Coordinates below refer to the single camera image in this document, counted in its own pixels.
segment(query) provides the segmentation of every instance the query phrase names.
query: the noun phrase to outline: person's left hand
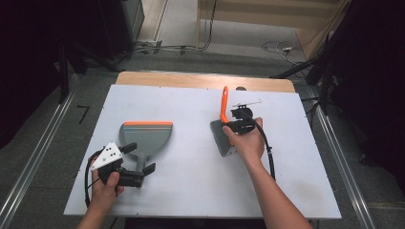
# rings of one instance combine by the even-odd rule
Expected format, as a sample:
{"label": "person's left hand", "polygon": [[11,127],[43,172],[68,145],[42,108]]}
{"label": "person's left hand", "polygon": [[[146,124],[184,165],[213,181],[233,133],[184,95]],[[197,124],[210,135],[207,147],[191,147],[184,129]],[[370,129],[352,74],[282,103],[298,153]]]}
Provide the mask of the person's left hand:
{"label": "person's left hand", "polygon": [[[94,170],[92,171],[92,181],[94,182],[97,179],[98,170]],[[92,200],[90,201],[89,209],[94,209],[103,216],[107,215],[116,201],[116,197],[124,191],[123,186],[117,185],[118,182],[118,172],[111,173],[106,184],[101,179],[95,182],[92,185]]]}

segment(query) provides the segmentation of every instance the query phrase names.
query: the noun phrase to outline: gray brush head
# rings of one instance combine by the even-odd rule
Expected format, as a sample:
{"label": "gray brush head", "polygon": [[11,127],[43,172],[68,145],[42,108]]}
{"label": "gray brush head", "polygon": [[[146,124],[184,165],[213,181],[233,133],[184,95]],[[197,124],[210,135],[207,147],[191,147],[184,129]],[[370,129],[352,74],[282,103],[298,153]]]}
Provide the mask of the gray brush head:
{"label": "gray brush head", "polygon": [[214,134],[215,142],[220,150],[221,156],[229,156],[234,150],[234,147],[230,144],[229,137],[223,130],[223,123],[221,120],[212,121],[210,124],[212,134]]}

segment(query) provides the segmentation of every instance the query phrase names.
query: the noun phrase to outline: orange handle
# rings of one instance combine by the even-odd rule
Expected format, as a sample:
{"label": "orange handle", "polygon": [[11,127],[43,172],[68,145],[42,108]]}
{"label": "orange handle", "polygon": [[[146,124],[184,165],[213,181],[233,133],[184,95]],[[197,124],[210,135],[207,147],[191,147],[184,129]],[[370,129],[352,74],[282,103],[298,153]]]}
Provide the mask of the orange handle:
{"label": "orange handle", "polygon": [[223,123],[228,123],[229,122],[229,120],[226,117],[227,95],[228,95],[228,89],[225,86],[224,90],[223,90],[223,99],[221,101],[221,114],[220,114],[220,120]]}

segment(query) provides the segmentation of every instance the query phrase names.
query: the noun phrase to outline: white tabletop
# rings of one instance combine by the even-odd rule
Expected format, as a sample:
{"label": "white tabletop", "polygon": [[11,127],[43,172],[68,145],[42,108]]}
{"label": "white tabletop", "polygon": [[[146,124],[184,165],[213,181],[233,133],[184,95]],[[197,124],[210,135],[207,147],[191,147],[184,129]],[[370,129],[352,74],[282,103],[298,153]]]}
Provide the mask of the white tabletop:
{"label": "white tabletop", "polygon": [[[260,218],[247,170],[238,155],[221,157],[209,123],[219,119],[222,90],[112,85],[75,180],[65,215],[84,215],[87,158],[114,141],[125,121],[172,121],[173,133],[161,152],[148,158],[156,172],[141,189],[126,187],[111,215],[174,218]],[[229,91],[232,104],[250,105],[264,119],[277,183],[307,219],[340,219],[324,165],[298,94]],[[268,158],[263,163],[268,169]],[[123,167],[136,161],[124,156]]]}

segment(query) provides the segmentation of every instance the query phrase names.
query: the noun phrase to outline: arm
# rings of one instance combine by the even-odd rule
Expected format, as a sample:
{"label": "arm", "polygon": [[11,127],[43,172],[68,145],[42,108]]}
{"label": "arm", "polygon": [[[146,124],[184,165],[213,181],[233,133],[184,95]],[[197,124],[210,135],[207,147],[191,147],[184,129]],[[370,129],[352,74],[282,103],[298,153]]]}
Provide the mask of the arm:
{"label": "arm", "polygon": [[[96,179],[98,179],[98,171],[92,171],[92,181]],[[102,222],[116,201],[116,197],[124,191],[124,187],[117,186],[118,182],[119,173],[113,172],[105,185],[101,180],[93,184],[92,201],[77,229],[101,228]]]}
{"label": "arm", "polygon": [[[261,118],[256,119],[263,126]],[[257,128],[245,135],[235,135],[228,127],[224,132],[235,143],[245,162],[259,200],[267,228],[311,228],[307,220],[283,193],[262,164],[264,140]]]}

